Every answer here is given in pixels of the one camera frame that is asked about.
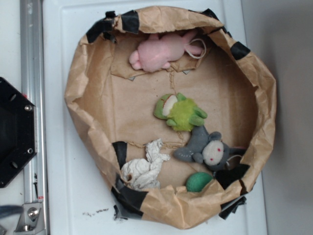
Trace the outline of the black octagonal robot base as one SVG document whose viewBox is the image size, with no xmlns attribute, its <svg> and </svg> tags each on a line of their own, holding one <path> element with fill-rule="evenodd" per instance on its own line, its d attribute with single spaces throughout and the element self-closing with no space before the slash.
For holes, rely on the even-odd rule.
<svg viewBox="0 0 313 235">
<path fill-rule="evenodd" d="M 35 106 L 0 79 L 0 187 L 7 187 L 36 154 Z"/>
</svg>

